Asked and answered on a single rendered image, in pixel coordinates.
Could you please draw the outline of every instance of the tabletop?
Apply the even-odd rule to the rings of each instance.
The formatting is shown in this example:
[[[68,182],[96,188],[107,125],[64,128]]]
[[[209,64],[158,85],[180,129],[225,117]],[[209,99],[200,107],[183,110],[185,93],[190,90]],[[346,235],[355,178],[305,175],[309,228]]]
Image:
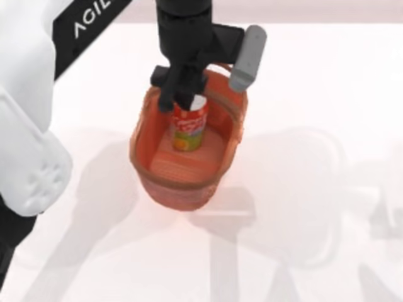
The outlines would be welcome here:
[[[156,25],[111,25],[58,80],[71,183],[2,301],[403,301],[403,26],[263,26],[244,139],[194,213],[153,202],[128,161],[167,63]]]

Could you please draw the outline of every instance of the white background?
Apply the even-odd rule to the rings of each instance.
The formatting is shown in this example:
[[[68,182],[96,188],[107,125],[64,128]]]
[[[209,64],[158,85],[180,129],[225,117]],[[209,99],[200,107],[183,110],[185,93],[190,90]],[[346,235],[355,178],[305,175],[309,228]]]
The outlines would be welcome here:
[[[74,173],[17,250],[3,301],[403,301],[403,27],[265,28],[244,141],[193,214],[155,204],[128,162],[166,63],[157,28],[106,30],[56,84],[52,130]]]

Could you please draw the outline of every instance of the basket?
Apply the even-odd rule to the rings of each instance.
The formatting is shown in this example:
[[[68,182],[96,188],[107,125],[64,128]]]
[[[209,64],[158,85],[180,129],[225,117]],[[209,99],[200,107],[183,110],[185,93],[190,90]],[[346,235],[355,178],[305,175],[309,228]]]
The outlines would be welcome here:
[[[217,66],[231,72],[228,65]],[[130,139],[130,161],[144,189],[154,201],[175,210],[194,211],[208,203],[242,140],[246,92],[232,91],[229,75],[212,70],[205,73],[209,112],[201,147],[192,152],[173,148],[172,114],[158,110],[158,87],[147,91]]]

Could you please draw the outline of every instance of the can lid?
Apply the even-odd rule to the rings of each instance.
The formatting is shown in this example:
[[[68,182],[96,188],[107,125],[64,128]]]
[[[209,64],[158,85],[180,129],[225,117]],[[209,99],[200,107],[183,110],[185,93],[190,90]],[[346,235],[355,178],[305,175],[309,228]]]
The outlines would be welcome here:
[[[207,98],[205,96],[201,96],[197,94],[193,99],[193,102],[190,106],[190,111],[197,111],[202,109],[207,104]]]

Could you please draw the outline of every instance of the orange basket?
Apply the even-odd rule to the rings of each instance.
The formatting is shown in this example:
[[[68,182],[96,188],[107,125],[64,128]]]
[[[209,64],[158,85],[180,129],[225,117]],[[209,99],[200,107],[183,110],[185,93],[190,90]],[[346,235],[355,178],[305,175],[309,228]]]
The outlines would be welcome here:
[[[231,72],[228,65],[219,65]],[[230,168],[241,142],[247,94],[229,87],[229,76],[205,71],[204,96],[209,103],[207,125],[201,146],[192,152],[173,148],[171,113],[158,110],[161,90],[151,87],[137,127],[130,139],[130,161],[150,197],[180,211],[194,211],[214,195]]]

